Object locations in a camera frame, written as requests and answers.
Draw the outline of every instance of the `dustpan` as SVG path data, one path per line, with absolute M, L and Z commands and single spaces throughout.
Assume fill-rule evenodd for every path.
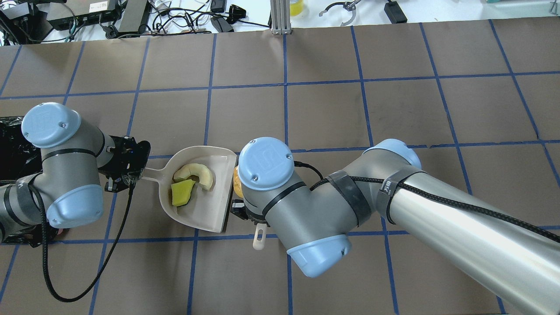
M 196 184 L 189 202 L 180 207 L 171 204 L 173 174 L 183 165 L 200 163 L 214 175 L 209 191 Z M 220 233 L 231 200 L 237 155 L 231 150 L 213 146 L 192 146 L 177 152 L 162 169 L 145 168 L 142 179 L 157 182 L 161 207 L 172 219 L 193 228 Z

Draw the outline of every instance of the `dustpan handle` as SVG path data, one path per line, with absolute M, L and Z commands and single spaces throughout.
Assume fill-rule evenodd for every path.
M 151 180 L 153 182 L 161 182 L 163 176 L 163 172 L 160 169 L 145 168 L 144 172 L 142 172 L 142 179 Z

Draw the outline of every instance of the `metal frame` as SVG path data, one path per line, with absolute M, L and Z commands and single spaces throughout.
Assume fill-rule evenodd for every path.
M 291 34 L 290 0 L 270 0 L 272 34 Z

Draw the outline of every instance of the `white table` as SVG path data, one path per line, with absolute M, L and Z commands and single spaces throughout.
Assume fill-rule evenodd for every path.
M 323 17 L 319 12 L 337 0 L 304 0 L 304 11 L 291 18 L 292 27 L 333 27 L 340 26 L 342 22 L 348 21 L 352 16 L 350 12 L 341 6 L 332 8 Z M 357 16 L 352 25 L 374 25 L 389 24 L 390 21 L 383 11 L 385 0 L 362 0 L 357 7 Z M 550 0 L 502 0 L 497 3 L 486 3 L 486 0 L 398 0 L 408 22 L 437 22 L 437 21 L 466 21 L 485 20 L 489 18 L 517 18 L 517 17 L 539 17 L 551 16 L 549 13 Z M 270 14 L 269 0 L 229 0 L 229 5 L 236 4 L 247 10 L 247 21 L 267 24 Z M 172 0 L 173 7 L 197 9 L 201 6 L 196 0 Z M 45 10 L 48 5 L 41 5 Z M 148 24 L 151 26 L 155 14 L 150 16 Z M 208 22 L 204 26 L 207 30 L 216 32 L 216 29 Z M 263 27 L 242 24 L 233 25 L 236 32 L 263 30 Z M 178 33 L 182 29 L 173 25 L 169 28 L 170 33 Z M 45 40 L 64 38 L 68 31 L 53 30 Z M 76 36 L 76 40 L 100 40 L 105 39 L 105 33 L 99 25 L 84 27 Z

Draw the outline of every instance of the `light blue joint cap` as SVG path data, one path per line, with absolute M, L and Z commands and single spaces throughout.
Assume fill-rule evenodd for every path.
M 348 236 L 341 234 L 295 246 L 287 253 L 304 275 L 315 278 L 334 266 L 351 249 Z
M 57 229 L 75 228 L 97 221 L 103 215 L 103 189 L 85 185 L 58 197 L 46 211 L 46 218 Z
M 410 163 L 412 166 L 422 169 L 422 163 L 420 163 L 420 159 L 418 158 L 418 155 L 416 155 L 414 150 L 407 147 L 407 144 L 401 140 L 397 140 L 397 139 L 383 140 L 379 142 L 379 144 L 377 144 L 376 146 L 367 149 L 363 153 L 366 153 L 373 149 L 383 149 L 396 153 L 402 156 L 403 159 L 408 161 L 408 163 Z
M 293 167 L 292 151 L 276 138 L 251 140 L 239 155 L 239 179 L 256 191 L 270 191 L 286 184 Z
M 38 148 L 54 147 L 70 139 L 82 123 L 80 114 L 58 103 L 42 103 L 24 116 L 21 132 Z

